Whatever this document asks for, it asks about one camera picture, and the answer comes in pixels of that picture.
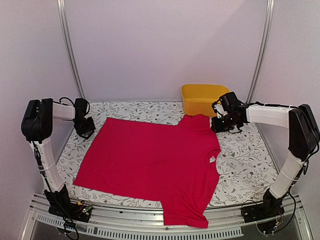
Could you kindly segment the red t-shirt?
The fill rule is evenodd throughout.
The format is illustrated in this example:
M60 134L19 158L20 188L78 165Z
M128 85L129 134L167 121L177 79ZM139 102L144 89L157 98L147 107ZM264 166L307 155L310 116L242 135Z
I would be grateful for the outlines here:
M107 118L74 185L160 202L166 226L206 229L204 211L220 174L221 152L210 119L185 115L177 125Z

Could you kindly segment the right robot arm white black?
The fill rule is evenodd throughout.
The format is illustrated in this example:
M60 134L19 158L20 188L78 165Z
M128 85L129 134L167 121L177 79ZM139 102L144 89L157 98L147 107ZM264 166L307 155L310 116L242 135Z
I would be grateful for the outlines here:
M245 222L284 214L283 199L308 170L310 158L320 150L320 130L311 107L258 101L243 103L233 91L220 96L211 107L217 114L211 120L211 130L215 133L240 129L248 123L287 129L288 153L274 183L264 193L262 203L241 208Z

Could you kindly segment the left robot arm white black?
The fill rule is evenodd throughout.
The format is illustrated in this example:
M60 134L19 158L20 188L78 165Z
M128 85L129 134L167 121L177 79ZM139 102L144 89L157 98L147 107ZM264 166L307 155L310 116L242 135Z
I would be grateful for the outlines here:
M93 135L96 127L93 118L87 117L90 104L86 99L72 101L61 97L60 100L68 100L71 104L56 102L52 98L30 100L22 119L21 132L33 150L50 206L55 207L63 217L70 217L75 211L74 205L58 173L52 151L53 120L73 122L77 135L85 140Z

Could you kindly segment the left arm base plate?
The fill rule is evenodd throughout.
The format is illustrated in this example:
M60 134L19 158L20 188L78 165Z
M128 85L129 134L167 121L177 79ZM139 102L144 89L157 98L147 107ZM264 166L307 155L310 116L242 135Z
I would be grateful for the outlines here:
M92 205L81 202L61 203L53 201L50 203L48 212L63 218L72 218L72 220L88 223L91 218Z

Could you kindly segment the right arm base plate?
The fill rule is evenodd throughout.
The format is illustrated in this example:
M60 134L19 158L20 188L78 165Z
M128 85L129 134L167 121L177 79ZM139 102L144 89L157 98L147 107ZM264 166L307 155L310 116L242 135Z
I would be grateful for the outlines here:
M242 206L240 212L244 222L251 223L280 216L285 213L285 210L281 199L266 197L262 203L254 202L253 205Z

